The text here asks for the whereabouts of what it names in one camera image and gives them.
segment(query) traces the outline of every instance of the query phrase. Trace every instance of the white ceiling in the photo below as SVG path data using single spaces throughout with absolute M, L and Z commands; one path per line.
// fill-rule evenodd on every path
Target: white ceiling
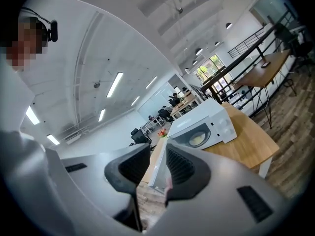
M 211 52 L 224 41 L 227 22 L 236 23 L 254 0 L 128 0 L 166 42 L 180 68 L 195 59 L 197 47 Z M 48 20 L 58 21 L 59 39 L 49 43 L 19 75 L 35 93 L 32 105 L 41 123 L 26 118 L 22 131 L 45 146 L 47 134 L 62 140 L 76 130 L 94 130 L 100 110 L 102 123 L 130 110 L 137 96 L 155 77 L 174 69 L 136 29 L 78 0 L 30 0 L 26 6 Z M 176 11 L 182 8 L 182 14 Z M 117 74 L 124 75 L 106 98 Z M 100 87 L 93 87 L 100 82 Z

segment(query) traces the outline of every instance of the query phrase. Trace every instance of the headphones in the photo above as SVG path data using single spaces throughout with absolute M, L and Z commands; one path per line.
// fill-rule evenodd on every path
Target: headphones
M 27 12 L 31 12 L 32 14 L 34 14 L 35 16 L 39 17 L 40 19 L 44 20 L 45 22 L 47 22 L 48 24 L 50 24 L 50 29 L 47 29 L 45 27 L 45 25 L 36 17 L 32 17 L 31 19 L 34 19 L 34 21 L 42 23 L 42 41 L 46 41 L 46 42 L 56 42 L 58 40 L 58 24 L 56 20 L 53 20 L 51 22 L 49 22 L 47 19 L 41 17 L 39 14 L 37 14 L 35 11 L 33 11 L 32 9 L 29 9 L 27 7 L 21 7 L 21 10 L 25 10 Z

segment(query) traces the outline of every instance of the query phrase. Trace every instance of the microwave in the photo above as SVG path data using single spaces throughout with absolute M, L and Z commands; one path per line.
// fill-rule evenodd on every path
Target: microwave
M 224 107 L 210 98 L 176 119 L 168 138 L 191 148 L 204 149 L 237 137 L 233 123 Z

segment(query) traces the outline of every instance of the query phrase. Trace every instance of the railing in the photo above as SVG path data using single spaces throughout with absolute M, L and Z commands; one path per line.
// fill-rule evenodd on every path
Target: railing
M 291 18 L 287 18 L 286 16 L 288 14 L 293 14 L 291 10 L 288 9 L 288 11 L 286 11 L 284 13 L 283 16 L 280 17 L 280 19 L 276 22 L 276 23 L 280 23 L 282 22 L 282 20 L 286 20 L 286 23 L 284 24 L 285 26 L 290 22 L 289 19 Z M 229 98 L 230 95 L 233 95 L 237 90 L 239 90 L 239 88 L 234 89 L 234 91 L 232 91 L 229 95 L 227 95 L 224 98 L 220 98 L 219 94 L 221 92 L 225 92 L 225 88 L 227 88 L 228 86 L 230 86 L 231 84 L 235 83 L 236 80 L 241 77 L 249 68 L 252 67 L 253 64 L 257 64 L 264 56 L 263 54 L 268 50 L 268 48 L 274 43 L 276 42 L 276 47 L 273 51 L 277 52 L 280 49 L 280 46 L 282 44 L 282 41 L 279 41 L 278 39 L 274 38 L 269 44 L 268 46 L 266 46 L 266 48 L 261 51 L 259 48 L 259 45 L 270 35 L 273 33 L 273 31 L 275 30 L 275 25 L 276 23 L 269 29 L 266 31 L 266 33 L 261 36 L 251 47 L 249 47 L 243 54 L 241 54 L 241 56 L 236 59 L 233 63 L 231 63 L 228 67 L 226 67 L 223 70 L 220 70 L 220 73 L 216 74 L 215 76 L 213 76 L 212 78 L 210 78 L 208 80 L 208 82 L 200 88 L 200 91 L 207 97 L 208 93 L 206 92 L 207 89 L 210 90 L 212 97 L 219 102 L 220 104 L 227 100 Z M 212 85 L 217 82 L 220 78 L 222 78 L 224 75 L 226 75 L 227 73 L 229 73 L 233 68 L 235 68 L 237 65 L 239 65 L 252 51 L 254 50 L 258 50 L 259 52 L 259 56 L 256 57 L 254 60 L 252 60 L 252 62 L 240 73 L 238 74 L 233 80 L 231 80 L 226 86 L 224 86 L 222 89 L 218 90 L 218 92 L 215 92 L 214 89 L 212 88 Z M 245 96 L 247 93 L 249 93 L 252 90 L 252 88 L 249 88 L 246 92 L 243 93 L 243 95 Z M 253 98 L 255 98 L 260 92 L 262 91 L 262 88 L 260 88 L 258 91 L 255 90 L 255 94 L 252 94 L 252 97 L 250 99 L 248 99 L 247 102 L 245 102 L 242 106 L 238 106 L 238 109 L 242 109 L 246 104 L 248 104 Z M 234 105 L 236 104 L 238 101 L 240 101 L 243 97 L 239 97 L 237 100 L 235 100 L 234 102 L 232 102 L 231 104 Z
M 258 31 L 254 32 L 243 42 L 235 46 L 233 49 L 228 51 L 232 58 L 235 58 L 238 55 L 243 54 L 246 50 L 248 50 L 256 41 L 258 41 L 264 34 L 264 27 L 260 28 Z

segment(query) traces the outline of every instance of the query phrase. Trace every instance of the cable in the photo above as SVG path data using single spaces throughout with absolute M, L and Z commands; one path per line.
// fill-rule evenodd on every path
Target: cable
M 35 11 L 33 11 L 32 9 L 26 8 L 26 7 L 21 7 L 21 10 L 27 10 L 32 12 L 34 15 L 36 15 L 37 17 L 41 18 L 42 20 L 45 20 L 47 23 L 49 23 L 51 25 L 51 22 L 49 22 L 47 19 L 41 17 L 38 13 L 36 13 Z

